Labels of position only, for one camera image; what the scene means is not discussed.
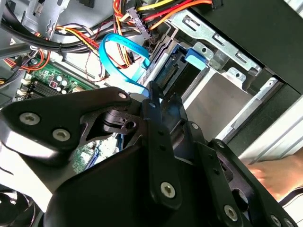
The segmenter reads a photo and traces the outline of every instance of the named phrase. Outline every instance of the silver screw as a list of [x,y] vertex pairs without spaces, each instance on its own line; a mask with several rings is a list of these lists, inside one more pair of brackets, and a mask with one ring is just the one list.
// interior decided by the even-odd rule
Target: silver screw
[[191,123],[191,126],[193,126],[194,129],[198,130],[199,129],[199,126],[196,125],[195,123]]
[[294,227],[294,225],[287,218],[285,218],[284,221],[285,221],[285,223],[287,224],[288,227]]
[[125,94],[123,94],[123,93],[119,93],[119,96],[120,96],[121,98],[127,98],[127,96],[126,96]]
[[219,147],[224,148],[224,144],[221,141],[218,141],[217,144],[219,145]]
[[40,122],[40,117],[35,113],[23,113],[19,120],[26,125],[36,125]]
[[30,62],[34,65],[37,65],[38,64],[38,60],[33,58],[32,60],[30,60]]
[[154,103],[150,103],[150,106],[151,106],[152,108],[156,108],[156,105],[155,105]]
[[271,219],[273,220],[273,222],[275,223],[276,226],[281,227],[281,222],[279,221],[279,219],[275,216],[275,215],[270,215]]
[[53,131],[53,137],[58,141],[65,142],[71,138],[71,135],[65,129],[56,129]]
[[175,188],[168,182],[163,182],[161,184],[161,192],[163,193],[163,195],[170,199],[176,196]]
[[237,221],[238,220],[238,215],[236,211],[230,206],[230,205],[225,205],[224,206],[224,211],[225,214],[232,220],[232,221]]

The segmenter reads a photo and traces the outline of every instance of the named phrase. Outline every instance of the blue drive latch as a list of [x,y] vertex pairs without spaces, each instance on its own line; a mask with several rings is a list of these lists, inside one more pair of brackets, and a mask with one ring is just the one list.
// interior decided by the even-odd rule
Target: blue drive latch
[[206,58],[193,49],[189,49],[185,60],[201,71],[206,68]]

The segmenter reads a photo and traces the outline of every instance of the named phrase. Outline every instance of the wire bundle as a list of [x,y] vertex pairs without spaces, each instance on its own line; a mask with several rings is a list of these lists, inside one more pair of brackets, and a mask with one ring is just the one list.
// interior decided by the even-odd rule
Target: wire bundle
[[[3,17],[1,20],[1,28],[11,33],[19,40],[37,48],[37,51],[31,52],[31,55],[35,57],[36,54],[40,54],[40,62],[37,65],[28,67],[26,66],[28,59],[22,59],[22,65],[19,67],[19,71],[27,70],[37,71],[42,69],[50,60],[50,52],[57,52],[62,54],[64,52],[70,53],[93,53],[99,59],[99,44],[104,37],[110,33],[117,33],[122,36],[139,35],[140,32],[132,21],[131,16],[126,12],[127,0],[113,0],[113,16],[107,18],[104,21],[96,24],[95,26],[88,28],[84,25],[77,23],[70,23],[56,28],[55,34],[57,35],[69,35],[76,37],[79,41],[73,43],[56,43],[50,40],[46,40],[41,36],[36,36],[29,32],[18,21],[17,17],[9,8],[8,3],[4,8]],[[181,10],[197,4],[211,4],[211,0],[162,0],[155,4],[139,6],[137,8],[139,18],[142,18],[142,22],[146,24],[148,30],[152,31],[161,25],[166,19]],[[109,55],[111,61],[118,67],[118,69],[126,69],[132,65],[136,60],[127,52],[124,46],[117,44],[118,51],[123,64],[119,64],[112,56]],[[45,55],[43,50],[47,51],[47,57],[44,61]],[[11,59],[4,60],[11,68],[16,67],[17,64]],[[107,78],[106,69],[101,66],[100,80]],[[0,79],[0,87],[5,85],[6,81]]]

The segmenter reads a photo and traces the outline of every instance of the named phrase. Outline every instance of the motherboard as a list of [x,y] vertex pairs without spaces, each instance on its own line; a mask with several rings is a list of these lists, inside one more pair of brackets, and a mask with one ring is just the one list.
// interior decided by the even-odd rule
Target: motherboard
[[[30,64],[35,62],[36,59],[32,59]],[[17,90],[16,100],[65,95],[91,89],[93,87],[89,83],[85,84],[48,64],[41,70],[25,74],[21,80],[21,87]]]

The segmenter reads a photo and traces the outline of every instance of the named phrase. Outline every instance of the yellow wire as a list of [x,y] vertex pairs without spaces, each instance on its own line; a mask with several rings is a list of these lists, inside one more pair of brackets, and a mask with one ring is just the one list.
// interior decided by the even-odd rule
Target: yellow wire
[[83,39],[76,32],[74,32],[74,31],[72,31],[72,30],[70,30],[69,28],[66,28],[66,27],[64,28],[64,27],[58,26],[57,28],[58,29],[65,29],[67,32],[72,33],[74,36],[76,36],[78,39],[80,39],[86,46],[88,46],[94,52],[94,54],[96,54],[97,56],[99,55],[99,53],[88,42],[86,42],[85,39]]
[[160,24],[162,24],[166,19],[170,18],[172,15],[174,15],[175,13],[178,13],[188,7],[191,7],[191,6],[194,6],[194,5],[197,5],[197,4],[211,4],[212,3],[212,0],[196,0],[196,1],[193,1],[193,2],[190,2],[188,4],[185,4],[183,6],[180,6],[179,8],[171,11],[170,13],[168,13],[166,16],[162,17],[161,20],[159,20],[157,23],[155,23],[153,26],[151,26],[149,28],[149,30],[153,30],[155,29],[156,27],[158,27]]
[[4,63],[7,64],[10,68],[12,68],[13,66],[11,64],[9,64],[5,59],[4,59]]
[[147,5],[147,6],[141,6],[137,9],[137,11],[143,11],[143,10],[148,10],[148,9],[153,9],[153,8],[156,8],[156,7],[159,7],[159,6],[163,6],[169,2],[172,2],[173,0],[162,0],[162,1],[159,1],[158,3],[155,3],[155,4],[151,4],[151,5]]
[[[116,18],[116,21],[117,21],[117,26],[118,26],[118,33],[119,33],[119,35],[123,35],[119,19]],[[125,46],[121,46],[121,50],[122,50],[123,58],[124,58],[124,61],[125,61],[126,65],[130,66],[131,63],[129,62]]]

